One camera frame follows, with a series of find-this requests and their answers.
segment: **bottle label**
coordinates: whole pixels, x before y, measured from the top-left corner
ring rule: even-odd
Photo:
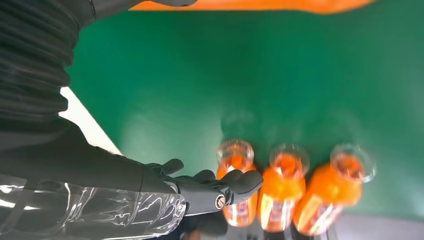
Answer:
[[[306,224],[299,230],[309,235],[320,235],[336,220],[343,208],[343,205],[324,204],[318,197],[313,197],[304,208],[307,210],[303,214]]]
[[[260,203],[260,224],[264,230],[283,231],[292,222],[296,201],[275,201],[263,194]]]
[[[244,225],[249,222],[249,200],[224,208],[225,217],[232,226]]]

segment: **robotic hand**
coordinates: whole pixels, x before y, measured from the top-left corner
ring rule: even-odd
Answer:
[[[257,171],[242,173],[233,170],[221,180],[216,180],[210,170],[203,170],[191,176],[169,177],[181,170],[184,164],[179,159],[171,159],[164,165],[147,164],[158,177],[167,183],[186,201],[185,216],[205,214],[220,211],[223,207],[247,200],[256,193],[263,183],[262,176]]]

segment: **metal screw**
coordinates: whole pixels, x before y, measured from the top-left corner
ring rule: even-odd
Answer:
[[[226,202],[225,196],[223,194],[218,195],[215,201],[216,209],[221,210],[224,207],[225,202]]]

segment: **orange tray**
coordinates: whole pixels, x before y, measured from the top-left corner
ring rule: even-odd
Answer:
[[[198,0],[191,6],[169,7],[155,2],[142,2],[133,11],[254,11],[295,10],[317,14],[332,14],[360,8],[373,0]]]

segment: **bottle cap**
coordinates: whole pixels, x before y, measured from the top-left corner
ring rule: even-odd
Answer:
[[[331,165],[344,178],[352,182],[367,183],[377,174],[377,165],[357,144],[336,145],[330,154]]]
[[[310,167],[308,154],[292,143],[283,143],[274,148],[269,162],[283,178],[302,178]]]
[[[218,147],[216,158],[229,171],[242,170],[253,164],[254,151],[247,141],[235,138],[224,141]]]

